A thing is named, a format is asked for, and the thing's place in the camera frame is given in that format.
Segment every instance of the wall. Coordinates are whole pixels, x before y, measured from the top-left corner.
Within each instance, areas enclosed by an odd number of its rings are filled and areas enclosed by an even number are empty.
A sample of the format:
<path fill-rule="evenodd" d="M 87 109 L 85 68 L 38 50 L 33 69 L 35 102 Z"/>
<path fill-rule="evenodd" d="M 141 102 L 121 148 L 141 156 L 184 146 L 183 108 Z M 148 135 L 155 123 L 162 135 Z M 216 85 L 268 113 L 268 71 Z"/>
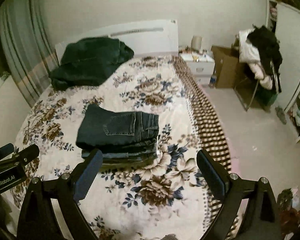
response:
<path fill-rule="evenodd" d="M 0 147 L 15 143 L 30 106 L 25 101 L 11 76 L 0 87 Z"/>
<path fill-rule="evenodd" d="M 177 19 L 179 45 L 203 36 L 202 47 L 230 46 L 239 30 L 263 25 L 266 0 L 43 0 L 53 45 L 66 37 L 108 25 Z"/>

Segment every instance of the water bottle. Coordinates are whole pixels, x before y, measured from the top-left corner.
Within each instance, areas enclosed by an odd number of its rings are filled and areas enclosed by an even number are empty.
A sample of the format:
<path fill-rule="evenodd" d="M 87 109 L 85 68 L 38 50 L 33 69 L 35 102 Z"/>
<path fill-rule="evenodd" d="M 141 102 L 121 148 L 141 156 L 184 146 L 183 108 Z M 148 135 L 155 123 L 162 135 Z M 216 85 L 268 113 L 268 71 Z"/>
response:
<path fill-rule="evenodd" d="M 210 88 L 214 88 L 216 85 L 216 81 L 217 81 L 217 75 L 216 75 L 216 70 L 213 71 L 213 74 L 210 78 L 210 83 L 209 83 L 209 87 Z"/>

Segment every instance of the floor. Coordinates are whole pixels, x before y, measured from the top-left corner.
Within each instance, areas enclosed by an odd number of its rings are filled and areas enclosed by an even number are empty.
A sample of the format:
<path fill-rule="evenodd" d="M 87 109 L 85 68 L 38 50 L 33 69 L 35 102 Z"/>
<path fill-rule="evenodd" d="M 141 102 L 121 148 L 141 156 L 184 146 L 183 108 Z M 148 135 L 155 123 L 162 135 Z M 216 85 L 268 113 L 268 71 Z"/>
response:
<path fill-rule="evenodd" d="M 232 89 L 204 88 L 220 117 L 233 159 L 243 179 L 269 179 L 274 196 L 298 187 L 300 208 L 300 142 L 274 109 L 266 113 L 258 104 L 245 112 Z"/>

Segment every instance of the screw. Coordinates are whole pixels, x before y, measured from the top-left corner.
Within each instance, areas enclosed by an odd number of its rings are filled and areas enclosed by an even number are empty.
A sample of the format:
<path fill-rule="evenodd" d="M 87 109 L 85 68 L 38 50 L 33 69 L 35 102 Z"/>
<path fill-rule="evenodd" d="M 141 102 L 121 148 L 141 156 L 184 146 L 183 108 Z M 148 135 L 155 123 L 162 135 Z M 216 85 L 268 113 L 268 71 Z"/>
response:
<path fill-rule="evenodd" d="M 236 180 L 236 179 L 239 178 L 239 176 L 238 176 L 237 174 L 235 174 L 235 173 L 231 173 L 231 174 L 230 174 L 230 178 Z"/>
<path fill-rule="evenodd" d="M 64 174 L 61 175 L 62 179 L 69 179 L 69 177 L 70 177 L 69 173 L 64 173 Z"/>
<path fill-rule="evenodd" d="M 262 177 L 262 178 L 261 178 L 261 182 L 264 183 L 264 184 L 267 184 L 269 181 L 268 181 L 267 178 Z"/>
<path fill-rule="evenodd" d="M 31 179 L 31 182 L 32 182 L 33 184 L 38 183 L 38 181 L 39 181 L 39 178 L 38 178 L 38 177 L 34 177 L 33 179 Z"/>

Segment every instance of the curtain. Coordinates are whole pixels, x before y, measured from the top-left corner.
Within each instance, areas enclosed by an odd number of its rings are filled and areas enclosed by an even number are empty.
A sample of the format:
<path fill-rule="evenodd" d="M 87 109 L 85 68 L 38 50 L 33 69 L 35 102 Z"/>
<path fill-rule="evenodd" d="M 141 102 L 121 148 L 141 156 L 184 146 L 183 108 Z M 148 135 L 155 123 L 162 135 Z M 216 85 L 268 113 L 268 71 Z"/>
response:
<path fill-rule="evenodd" d="M 0 7 L 0 37 L 11 75 L 30 106 L 50 85 L 58 66 L 42 18 L 41 0 L 5 0 Z"/>

